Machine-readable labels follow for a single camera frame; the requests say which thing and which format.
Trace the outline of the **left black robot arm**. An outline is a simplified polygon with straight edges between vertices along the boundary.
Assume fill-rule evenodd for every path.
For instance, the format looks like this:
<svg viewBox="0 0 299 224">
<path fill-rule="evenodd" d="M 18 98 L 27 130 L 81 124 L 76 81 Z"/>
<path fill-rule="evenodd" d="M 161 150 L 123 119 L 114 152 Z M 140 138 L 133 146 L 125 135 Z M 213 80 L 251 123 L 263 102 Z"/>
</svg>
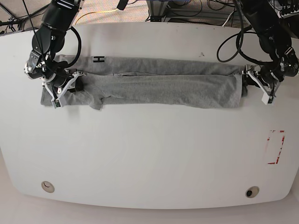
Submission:
<svg viewBox="0 0 299 224">
<path fill-rule="evenodd" d="M 227 63 L 240 55 L 247 61 L 260 67 L 257 71 L 248 65 L 242 72 L 244 85 L 255 85 L 263 91 L 262 101 L 271 105 L 276 98 L 276 92 L 285 77 L 295 77 L 299 73 L 299 59 L 292 47 L 292 40 L 288 32 L 279 22 L 275 10 L 266 0 L 234 0 L 238 13 L 241 30 L 235 34 L 236 52 L 226 60 Z M 258 61 L 242 52 L 245 33 L 256 34 L 262 50 L 267 53 L 271 61 Z"/>
</svg>

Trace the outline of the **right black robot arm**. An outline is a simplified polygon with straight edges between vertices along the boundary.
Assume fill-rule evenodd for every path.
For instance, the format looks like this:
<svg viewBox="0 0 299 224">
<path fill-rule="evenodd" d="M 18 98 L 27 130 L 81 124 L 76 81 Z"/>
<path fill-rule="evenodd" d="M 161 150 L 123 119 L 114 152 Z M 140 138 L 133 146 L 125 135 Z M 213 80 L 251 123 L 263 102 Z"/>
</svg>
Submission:
<svg viewBox="0 0 299 224">
<path fill-rule="evenodd" d="M 83 90 L 83 83 L 79 77 L 85 75 L 85 72 L 72 69 L 82 49 L 80 35 L 72 25 L 83 4 L 82 0 L 51 1 L 46 8 L 40 28 L 34 31 L 32 38 L 32 51 L 24 72 L 30 79 L 42 80 L 54 108 L 66 105 L 66 92 Z M 77 37 L 77 53 L 71 62 L 56 62 L 54 60 L 56 53 L 63 48 L 68 30 Z"/>
</svg>

